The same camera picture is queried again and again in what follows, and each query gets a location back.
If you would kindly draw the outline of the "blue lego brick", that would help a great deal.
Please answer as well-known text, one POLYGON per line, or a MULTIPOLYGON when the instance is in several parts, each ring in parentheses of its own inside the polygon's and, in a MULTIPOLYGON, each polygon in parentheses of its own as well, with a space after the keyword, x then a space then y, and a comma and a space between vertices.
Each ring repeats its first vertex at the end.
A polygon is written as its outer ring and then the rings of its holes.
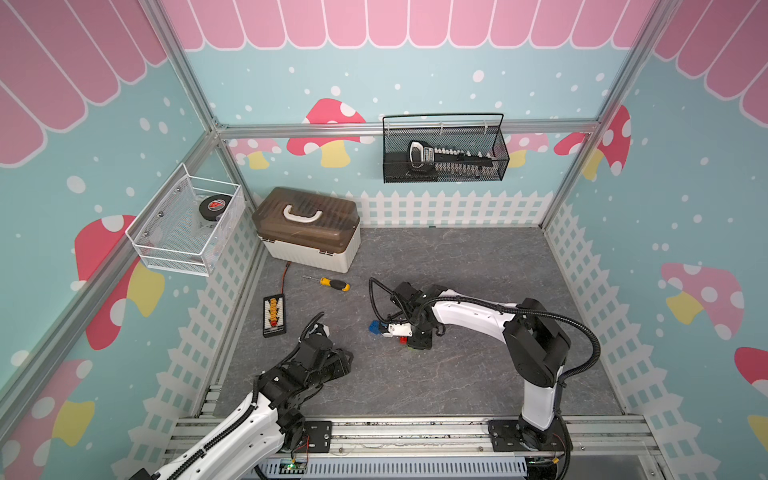
POLYGON ((387 325, 381 324, 378 320, 374 320, 368 327, 368 330, 374 335, 389 336, 389 330, 387 325))

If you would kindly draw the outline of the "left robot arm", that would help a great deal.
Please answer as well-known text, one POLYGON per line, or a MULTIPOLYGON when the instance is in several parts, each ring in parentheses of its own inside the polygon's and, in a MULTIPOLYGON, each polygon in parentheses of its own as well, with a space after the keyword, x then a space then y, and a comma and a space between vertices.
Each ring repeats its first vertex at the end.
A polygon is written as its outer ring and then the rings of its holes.
POLYGON ((325 383, 351 371, 353 354, 337 348, 314 317, 294 349, 254 381, 233 412, 192 448, 155 472, 134 479, 239 479, 261 460, 291 452, 304 439, 301 405, 325 383))

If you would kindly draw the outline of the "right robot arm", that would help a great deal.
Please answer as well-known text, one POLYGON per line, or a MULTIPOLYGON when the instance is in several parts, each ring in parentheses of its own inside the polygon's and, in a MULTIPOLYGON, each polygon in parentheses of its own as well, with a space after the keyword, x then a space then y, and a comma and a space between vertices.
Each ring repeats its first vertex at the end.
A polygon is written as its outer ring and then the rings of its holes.
POLYGON ((544 451, 556 441, 569 452, 561 416, 566 381, 590 370, 599 360, 601 345, 587 326, 549 312, 535 299, 496 303, 434 285, 417 290, 403 282, 388 290, 397 307, 393 314, 377 314, 383 335, 405 338, 417 350, 432 347, 433 338, 448 326, 463 327, 505 344, 517 374, 523 379, 523 403, 517 419, 489 427, 499 442, 496 451, 514 448, 544 451))

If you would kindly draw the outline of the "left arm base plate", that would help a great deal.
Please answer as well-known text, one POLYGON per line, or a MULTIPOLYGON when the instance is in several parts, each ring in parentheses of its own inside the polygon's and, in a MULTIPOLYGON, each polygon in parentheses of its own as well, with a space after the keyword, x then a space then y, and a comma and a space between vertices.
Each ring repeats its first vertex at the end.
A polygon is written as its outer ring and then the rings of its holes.
POLYGON ((328 453, 332 428, 331 421, 302 421, 288 429, 283 450, 291 453, 328 453))

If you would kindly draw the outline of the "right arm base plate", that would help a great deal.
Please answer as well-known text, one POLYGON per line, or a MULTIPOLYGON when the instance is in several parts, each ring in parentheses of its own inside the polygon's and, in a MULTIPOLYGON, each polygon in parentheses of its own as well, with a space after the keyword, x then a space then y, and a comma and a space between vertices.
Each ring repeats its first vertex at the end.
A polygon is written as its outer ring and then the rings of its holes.
POLYGON ((520 419, 489 420, 487 430, 494 452, 571 452, 573 444, 561 417, 544 431, 520 419))

